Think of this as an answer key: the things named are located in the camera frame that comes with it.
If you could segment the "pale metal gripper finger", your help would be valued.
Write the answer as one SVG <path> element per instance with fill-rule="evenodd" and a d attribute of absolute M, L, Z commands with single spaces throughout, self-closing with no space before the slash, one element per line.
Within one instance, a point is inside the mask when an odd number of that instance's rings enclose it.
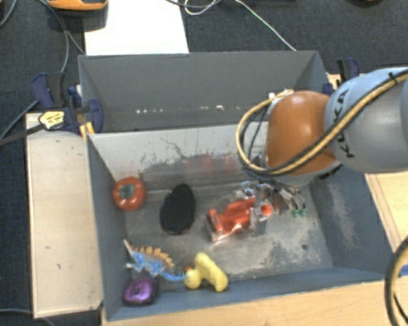
<path fill-rule="evenodd" d="M 265 233 L 268 218 L 268 205 L 261 205 L 259 208 L 251 209 L 250 228 L 253 236 L 260 236 Z"/>
<path fill-rule="evenodd" d="M 249 205 L 257 205 L 260 203 L 259 185 L 251 181 L 244 181 L 241 183 L 241 193 L 243 200 Z"/>

